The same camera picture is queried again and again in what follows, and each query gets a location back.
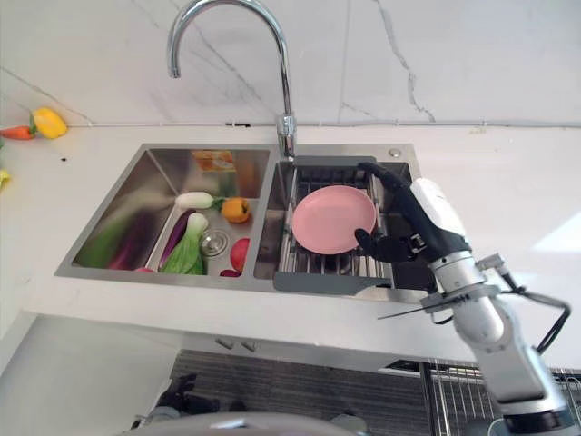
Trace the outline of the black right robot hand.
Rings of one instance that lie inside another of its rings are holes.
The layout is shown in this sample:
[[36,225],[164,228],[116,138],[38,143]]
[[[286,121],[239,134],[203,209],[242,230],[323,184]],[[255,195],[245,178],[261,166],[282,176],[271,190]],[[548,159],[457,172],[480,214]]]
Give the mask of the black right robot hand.
[[355,238],[365,254],[385,263],[410,262],[418,256],[433,263],[471,250],[458,214],[436,183],[427,178],[410,183],[376,163],[359,163],[358,168],[379,179],[412,229],[404,237],[356,230]]

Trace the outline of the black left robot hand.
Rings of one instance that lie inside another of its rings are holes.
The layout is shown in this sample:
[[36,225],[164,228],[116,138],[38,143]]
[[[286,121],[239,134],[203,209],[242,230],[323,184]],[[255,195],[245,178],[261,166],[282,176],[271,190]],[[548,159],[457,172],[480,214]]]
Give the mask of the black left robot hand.
[[160,395],[156,408],[164,407],[180,414],[198,415],[214,413],[220,409],[220,402],[193,393],[196,373],[188,373],[172,378],[169,387]]

